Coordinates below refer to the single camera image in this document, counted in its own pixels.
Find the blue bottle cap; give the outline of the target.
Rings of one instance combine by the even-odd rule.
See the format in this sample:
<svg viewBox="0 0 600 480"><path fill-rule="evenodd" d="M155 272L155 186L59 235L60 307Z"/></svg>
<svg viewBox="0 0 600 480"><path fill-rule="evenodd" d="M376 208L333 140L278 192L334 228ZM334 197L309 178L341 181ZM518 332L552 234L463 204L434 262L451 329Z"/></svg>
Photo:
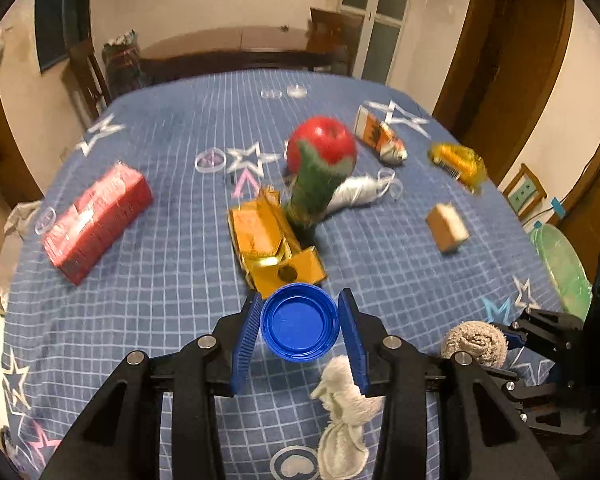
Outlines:
<svg viewBox="0 0 600 480"><path fill-rule="evenodd" d="M339 332L335 301L317 286L286 285L263 305L262 338L276 356L286 361L316 361L336 344Z"/></svg>

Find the gold foil box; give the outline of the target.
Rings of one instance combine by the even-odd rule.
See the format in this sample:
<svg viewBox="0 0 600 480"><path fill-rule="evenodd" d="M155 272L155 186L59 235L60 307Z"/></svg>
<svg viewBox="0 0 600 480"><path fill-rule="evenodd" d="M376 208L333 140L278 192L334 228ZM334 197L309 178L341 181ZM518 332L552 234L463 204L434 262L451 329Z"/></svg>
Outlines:
<svg viewBox="0 0 600 480"><path fill-rule="evenodd" d="M317 249L301 246L272 186L232 208L227 222L246 282L263 299L289 284L316 285L327 278Z"/></svg>

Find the beige cloth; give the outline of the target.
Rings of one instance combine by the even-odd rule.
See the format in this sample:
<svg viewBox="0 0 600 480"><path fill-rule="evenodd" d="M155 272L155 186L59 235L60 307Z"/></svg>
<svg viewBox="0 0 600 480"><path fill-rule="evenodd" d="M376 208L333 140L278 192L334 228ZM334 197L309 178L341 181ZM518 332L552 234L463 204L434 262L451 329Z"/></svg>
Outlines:
<svg viewBox="0 0 600 480"><path fill-rule="evenodd" d="M506 361L508 344L501 330L481 321L467 321L452 328L442 340L440 356L451 359L464 351L480 365L502 368Z"/></svg>

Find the green cloth bundle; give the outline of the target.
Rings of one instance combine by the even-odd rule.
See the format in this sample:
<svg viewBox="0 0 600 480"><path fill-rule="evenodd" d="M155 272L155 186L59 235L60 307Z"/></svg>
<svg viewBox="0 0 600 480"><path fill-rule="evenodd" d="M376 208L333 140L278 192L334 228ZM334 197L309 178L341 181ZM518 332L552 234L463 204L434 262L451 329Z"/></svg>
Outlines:
<svg viewBox="0 0 600 480"><path fill-rule="evenodd" d="M356 157L328 162L307 140L299 142L299 153L300 166L284 213L296 237L308 244L336 189L352 174Z"/></svg>

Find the beige sponge block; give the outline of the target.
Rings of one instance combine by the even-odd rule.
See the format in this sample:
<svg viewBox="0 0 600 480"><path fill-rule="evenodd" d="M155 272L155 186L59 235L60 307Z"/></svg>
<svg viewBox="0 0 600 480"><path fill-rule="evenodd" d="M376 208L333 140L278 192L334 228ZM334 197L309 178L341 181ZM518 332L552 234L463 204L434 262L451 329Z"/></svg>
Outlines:
<svg viewBox="0 0 600 480"><path fill-rule="evenodd" d="M456 252L469 240L468 229L451 204L435 204L427 214L426 223L442 254Z"/></svg>

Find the white towel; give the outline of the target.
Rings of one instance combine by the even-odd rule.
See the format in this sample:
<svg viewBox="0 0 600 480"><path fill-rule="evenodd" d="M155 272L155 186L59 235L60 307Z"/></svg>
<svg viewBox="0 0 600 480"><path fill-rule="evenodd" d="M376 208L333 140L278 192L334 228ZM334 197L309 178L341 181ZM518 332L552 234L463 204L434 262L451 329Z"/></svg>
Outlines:
<svg viewBox="0 0 600 480"><path fill-rule="evenodd" d="M353 381L346 356L335 356L326 364L310 398L319 400L329 416L317 447L321 478L356 477L370 456L364 442L364 427L380 412L384 398L362 395Z"/></svg>

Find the orange white carton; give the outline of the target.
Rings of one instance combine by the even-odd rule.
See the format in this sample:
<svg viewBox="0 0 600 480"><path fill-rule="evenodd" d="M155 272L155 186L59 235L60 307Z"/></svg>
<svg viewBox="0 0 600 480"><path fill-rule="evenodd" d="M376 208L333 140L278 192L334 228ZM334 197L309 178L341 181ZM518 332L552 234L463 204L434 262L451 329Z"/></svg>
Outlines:
<svg viewBox="0 0 600 480"><path fill-rule="evenodd" d="M386 122L379 120L363 105L356 113L353 133L383 164L395 167L406 161L407 150L403 141Z"/></svg>

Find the yellow plastic wrapper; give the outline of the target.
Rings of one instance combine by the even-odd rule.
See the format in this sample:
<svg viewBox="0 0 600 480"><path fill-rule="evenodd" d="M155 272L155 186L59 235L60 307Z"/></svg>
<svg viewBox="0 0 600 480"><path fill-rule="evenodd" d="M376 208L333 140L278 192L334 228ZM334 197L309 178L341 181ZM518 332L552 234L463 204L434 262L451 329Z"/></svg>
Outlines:
<svg viewBox="0 0 600 480"><path fill-rule="evenodd" d="M428 157L434 166L460 182L472 194L479 194L483 183L488 180L482 157L467 146L433 143L428 150Z"/></svg>

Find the green-lined trash bin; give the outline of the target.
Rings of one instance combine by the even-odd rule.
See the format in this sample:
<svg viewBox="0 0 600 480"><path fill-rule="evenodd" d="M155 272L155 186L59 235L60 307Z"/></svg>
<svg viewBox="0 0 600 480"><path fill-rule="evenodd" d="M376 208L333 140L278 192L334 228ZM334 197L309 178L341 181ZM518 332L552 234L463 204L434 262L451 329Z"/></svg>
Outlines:
<svg viewBox="0 0 600 480"><path fill-rule="evenodd" d="M550 274L562 308L585 321L592 302L592 285L568 238L554 226L541 224L532 229L530 240Z"/></svg>

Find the red apple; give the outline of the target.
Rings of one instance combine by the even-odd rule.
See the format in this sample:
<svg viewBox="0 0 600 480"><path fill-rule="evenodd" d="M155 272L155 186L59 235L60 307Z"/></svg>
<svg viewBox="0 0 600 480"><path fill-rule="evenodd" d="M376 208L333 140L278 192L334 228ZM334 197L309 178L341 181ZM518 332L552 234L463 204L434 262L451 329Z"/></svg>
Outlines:
<svg viewBox="0 0 600 480"><path fill-rule="evenodd" d="M308 141L321 159L329 164L336 164L345 158L350 158L355 164L358 158L355 138L343 122L331 117L313 116L298 125L288 140L286 161L291 174L296 174L300 168L301 141Z"/></svg>

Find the blue star-pattern bed sheet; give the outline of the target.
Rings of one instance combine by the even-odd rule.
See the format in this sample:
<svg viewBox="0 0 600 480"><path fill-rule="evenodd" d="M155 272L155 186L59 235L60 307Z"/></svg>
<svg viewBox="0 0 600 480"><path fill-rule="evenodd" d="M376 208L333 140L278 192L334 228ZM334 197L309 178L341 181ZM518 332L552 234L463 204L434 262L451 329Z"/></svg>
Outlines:
<svg viewBox="0 0 600 480"><path fill-rule="evenodd" d="M556 311L478 157L400 92L253 70L115 100L47 192L8 295L8 452L33 479L366 478L390 410L440 470L439 402L370 383L351 309L407 362L468 321ZM218 438L195 436L215 426ZM97 440L138 441L107 470Z"/></svg>

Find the long red box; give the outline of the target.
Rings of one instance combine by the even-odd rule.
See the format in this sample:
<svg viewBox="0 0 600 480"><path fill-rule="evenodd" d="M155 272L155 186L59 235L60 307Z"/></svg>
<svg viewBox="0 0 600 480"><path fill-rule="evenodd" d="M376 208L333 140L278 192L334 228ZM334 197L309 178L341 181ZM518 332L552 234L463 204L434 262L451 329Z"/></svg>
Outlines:
<svg viewBox="0 0 600 480"><path fill-rule="evenodd" d="M143 174L116 162L43 235L50 263L80 284L125 228L152 203Z"/></svg>

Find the small yellow wooden chair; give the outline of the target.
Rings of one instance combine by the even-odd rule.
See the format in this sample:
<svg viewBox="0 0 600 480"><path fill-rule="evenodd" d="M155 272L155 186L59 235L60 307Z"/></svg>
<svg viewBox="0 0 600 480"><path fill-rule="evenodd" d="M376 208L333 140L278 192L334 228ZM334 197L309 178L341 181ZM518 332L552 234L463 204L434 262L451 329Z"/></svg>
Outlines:
<svg viewBox="0 0 600 480"><path fill-rule="evenodd" d="M540 179L526 164L520 165L515 177L504 188L503 195L520 221L528 219L547 198Z"/></svg>

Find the dark wooden round table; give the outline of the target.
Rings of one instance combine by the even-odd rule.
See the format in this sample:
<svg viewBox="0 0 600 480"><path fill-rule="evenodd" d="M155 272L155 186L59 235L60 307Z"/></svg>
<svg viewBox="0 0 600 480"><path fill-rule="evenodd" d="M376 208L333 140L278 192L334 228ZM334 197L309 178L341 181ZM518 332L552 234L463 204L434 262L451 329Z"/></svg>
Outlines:
<svg viewBox="0 0 600 480"><path fill-rule="evenodd" d="M321 32L273 27L222 27L188 32L140 50L151 84L238 70L309 70L347 61L347 48Z"/></svg>

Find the dark wooden side chair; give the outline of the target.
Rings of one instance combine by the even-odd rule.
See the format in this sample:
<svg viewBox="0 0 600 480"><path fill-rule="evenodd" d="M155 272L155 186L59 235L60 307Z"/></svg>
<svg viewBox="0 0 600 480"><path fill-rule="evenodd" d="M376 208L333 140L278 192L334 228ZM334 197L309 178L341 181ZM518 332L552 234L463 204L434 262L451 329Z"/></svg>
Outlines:
<svg viewBox="0 0 600 480"><path fill-rule="evenodd" d="M68 50L69 65L83 96L88 116L99 118L100 112L111 103L106 79L99 68L91 38Z"/></svg>

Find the white glass balcony door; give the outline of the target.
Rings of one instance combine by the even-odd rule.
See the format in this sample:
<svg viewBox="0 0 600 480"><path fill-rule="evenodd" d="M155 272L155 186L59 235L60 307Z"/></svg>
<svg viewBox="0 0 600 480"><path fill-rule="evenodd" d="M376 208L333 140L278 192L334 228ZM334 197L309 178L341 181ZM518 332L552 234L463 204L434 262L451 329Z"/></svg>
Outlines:
<svg viewBox="0 0 600 480"><path fill-rule="evenodd" d="M362 20L352 76L386 84L412 0L340 0L339 11Z"/></svg>

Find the dark window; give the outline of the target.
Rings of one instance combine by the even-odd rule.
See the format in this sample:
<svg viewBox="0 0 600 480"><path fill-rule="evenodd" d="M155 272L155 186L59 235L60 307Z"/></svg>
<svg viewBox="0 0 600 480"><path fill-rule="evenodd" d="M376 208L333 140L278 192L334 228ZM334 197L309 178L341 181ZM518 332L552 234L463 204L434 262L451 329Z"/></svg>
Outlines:
<svg viewBox="0 0 600 480"><path fill-rule="evenodd" d="M90 0L34 0L34 32L38 68L44 73L91 37Z"/></svg>

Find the brown open doorway frame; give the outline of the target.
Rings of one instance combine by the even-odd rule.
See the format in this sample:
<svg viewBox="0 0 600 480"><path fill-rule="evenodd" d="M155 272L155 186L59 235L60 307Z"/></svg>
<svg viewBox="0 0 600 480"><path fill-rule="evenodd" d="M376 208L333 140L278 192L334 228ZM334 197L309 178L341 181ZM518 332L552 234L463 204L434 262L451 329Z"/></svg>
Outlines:
<svg viewBox="0 0 600 480"><path fill-rule="evenodd" d="M554 89L574 0L469 0L432 116L500 184Z"/></svg>

